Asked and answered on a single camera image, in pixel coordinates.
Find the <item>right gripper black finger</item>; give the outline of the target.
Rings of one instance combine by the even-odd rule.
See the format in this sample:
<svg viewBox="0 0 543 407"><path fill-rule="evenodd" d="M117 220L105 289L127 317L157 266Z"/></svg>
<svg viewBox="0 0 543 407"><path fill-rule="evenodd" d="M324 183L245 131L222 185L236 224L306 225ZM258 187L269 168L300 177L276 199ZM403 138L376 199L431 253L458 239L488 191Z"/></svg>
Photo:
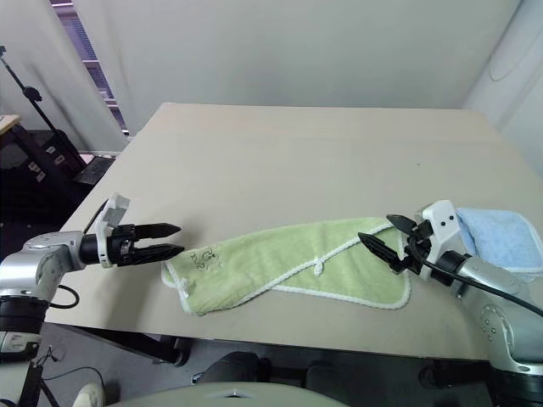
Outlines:
<svg viewBox="0 0 543 407"><path fill-rule="evenodd" d="M386 263L393 272L402 272L404 270L404 265L398 254L388 247L384 241L372 234L362 232L358 233L358 237L366 249Z"/></svg>
<svg viewBox="0 0 543 407"><path fill-rule="evenodd" d="M401 232L413 232L417 223L404 215L386 215L386 219Z"/></svg>

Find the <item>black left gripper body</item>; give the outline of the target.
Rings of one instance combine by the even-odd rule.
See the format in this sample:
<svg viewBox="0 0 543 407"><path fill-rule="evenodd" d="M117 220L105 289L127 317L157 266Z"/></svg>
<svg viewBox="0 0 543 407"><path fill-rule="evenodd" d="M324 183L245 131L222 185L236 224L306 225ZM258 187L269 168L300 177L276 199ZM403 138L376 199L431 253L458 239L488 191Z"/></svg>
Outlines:
<svg viewBox="0 0 543 407"><path fill-rule="evenodd" d="M137 227L135 225L121 225L115 227L107 237L107 255L112 265L128 266L137 263L138 241Z"/></svg>

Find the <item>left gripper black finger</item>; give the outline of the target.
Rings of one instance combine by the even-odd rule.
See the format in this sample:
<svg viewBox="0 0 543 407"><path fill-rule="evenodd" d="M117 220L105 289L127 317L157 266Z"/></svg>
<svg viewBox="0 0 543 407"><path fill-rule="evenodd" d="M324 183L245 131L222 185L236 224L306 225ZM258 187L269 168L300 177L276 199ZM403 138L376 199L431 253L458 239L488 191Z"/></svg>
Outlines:
<svg viewBox="0 0 543 407"><path fill-rule="evenodd" d="M147 264L171 259L185 250L174 244L158 244L146 248L136 248L132 254L133 264Z"/></svg>
<svg viewBox="0 0 543 407"><path fill-rule="evenodd" d="M158 239L169 237L181 230L179 226L169 223L155 223L135 226L136 239Z"/></svg>

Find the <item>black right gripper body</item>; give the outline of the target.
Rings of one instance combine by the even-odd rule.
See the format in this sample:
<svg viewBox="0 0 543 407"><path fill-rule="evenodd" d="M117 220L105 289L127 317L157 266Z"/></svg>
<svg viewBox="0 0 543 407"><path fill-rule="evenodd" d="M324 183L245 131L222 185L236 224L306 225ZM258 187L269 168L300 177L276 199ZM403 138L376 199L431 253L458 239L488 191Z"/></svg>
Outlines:
<svg viewBox="0 0 543 407"><path fill-rule="evenodd" d="M417 224L413 232L403 232L407 235L405 252L412 258L410 270L420 276L423 272L423 259L428 257L431 249L429 238L434 234L433 228L428 220Z"/></svg>

